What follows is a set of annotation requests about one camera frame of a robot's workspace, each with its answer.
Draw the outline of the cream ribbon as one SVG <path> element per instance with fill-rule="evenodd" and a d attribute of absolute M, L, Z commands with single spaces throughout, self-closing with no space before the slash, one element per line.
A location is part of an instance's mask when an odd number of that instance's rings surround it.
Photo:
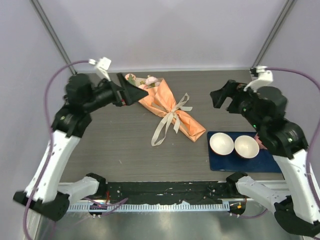
<path fill-rule="evenodd" d="M 167 136 L 168 129 L 170 127 L 170 124 L 172 123 L 173 120 L 175 120 L 175 123 L 173 125 L 173 130 L 177 134 L 180 127 L 182 127 L 185 131 L 187 131 L 187 127 L 185 126 L 184 123 L 181 122 L 178 114 L 176 113 L 177 110 L 185 111 L 185 112 L 190 112 L 193 107 L 192 106 L 185 106 L 185 104 L 188 102 L 190 99 L 190 96 L 185 93 L 184 96 L 181 98 L 181 100 L 172 108 L 171 111 L 169 111 L 159 122 L 158 126 L 156 127 L 154 134 L 151 138 L 151 146 L 156 147 L 159 146 L 163 143 Z M 161 131 L 164 129 L 164 137 L 160 140 L 158 140 Z"/>

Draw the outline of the orange beige wrapping paper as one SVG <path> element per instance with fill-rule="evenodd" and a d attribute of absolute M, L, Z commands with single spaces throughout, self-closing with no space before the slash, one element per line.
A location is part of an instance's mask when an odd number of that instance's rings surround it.
<path fill-rule="evenodd" d="M 140 78 L 128 73 L 125 79 L 134 86 L 148 92 L 148 95 L 139 100 L 139 103 L 161 118 L 151 138 L 153 147 L 163 143 L 170 125 L 173 125 L 175 133 L 182 132 L 193 142 L 206 132 L 206 129 L 188 114 L 193 108 L 186 106 L 190 99 L 187 93 L 183 95 L 180 101 L 176 101 L 164 78 L 156 78 L 151 75 L 148 75 L 147 78 Z"/>

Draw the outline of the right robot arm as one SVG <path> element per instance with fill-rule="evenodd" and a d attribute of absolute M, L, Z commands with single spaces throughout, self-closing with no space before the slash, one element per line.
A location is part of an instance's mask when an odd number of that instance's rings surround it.
<path fill-rule="evenodd" d="M 269 210 L 286 232 L 311 238 L 320 237 L 320 208 L 307 186 L 312 171 L 307 167 L 307 154 L 311 149 L 302 128 L 285 118 L 287 98 L 273 86 L 253 89 L 228 80 L 219 90 L 210 93 L 213 107 L 219 109 L 226 98 L 231 98 L 227 111 L 241 114 L 256 130 L 260 141 L 273 155 L 286 181 L 290 194 L 258 183 L 246 173 L 236 172 L 226 181 L 226 193 L 233 198 L 249 197 Z"/>

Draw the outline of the light pink fake flower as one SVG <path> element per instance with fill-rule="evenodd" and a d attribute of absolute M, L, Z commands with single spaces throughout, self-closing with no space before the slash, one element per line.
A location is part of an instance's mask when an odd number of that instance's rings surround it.
<path fill-rule="evenodd" d="M 145 85 L 147 86 L 147 88 L 157 87 L 160 85 L 160 83 L 161 83 L 161 80 L 151 75 L 148 75 L 147 79 L 145 80 Z"/>

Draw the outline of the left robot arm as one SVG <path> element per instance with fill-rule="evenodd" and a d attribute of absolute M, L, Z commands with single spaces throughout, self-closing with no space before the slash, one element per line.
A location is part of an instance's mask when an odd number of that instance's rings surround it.
<path fill-rule="evenodd" d="M 92 122 L 92 112 L 109 104 L 130 106 L 148 96 L 146 90 L 131 84 L 122 73 L 116 76 L 119 85 L 106 77 L 94 85 L 84 73 L 69 78 L 65 103 L 49 127 L 51 136 L 45 154 L 26 189 L 14 194 L 15 202 L 57 222 L 77 201 L 86 197 L 100 200 L 106 195 L 106 179 L 95 173 L 67 186 L 59 183 L 71 153 Z"/>

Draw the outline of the peach fake flower with buds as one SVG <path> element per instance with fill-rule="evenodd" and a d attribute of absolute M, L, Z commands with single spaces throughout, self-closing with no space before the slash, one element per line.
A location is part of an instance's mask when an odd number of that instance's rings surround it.
<path fill-rule="evenodd" d="M 133 86 L 137 86 L 137 83 L 136 83 L 136 76 L 132 73 L 128 73 L 126 76 L 125 76 L 125 79 L 130 83 L 132 84 Z"/>

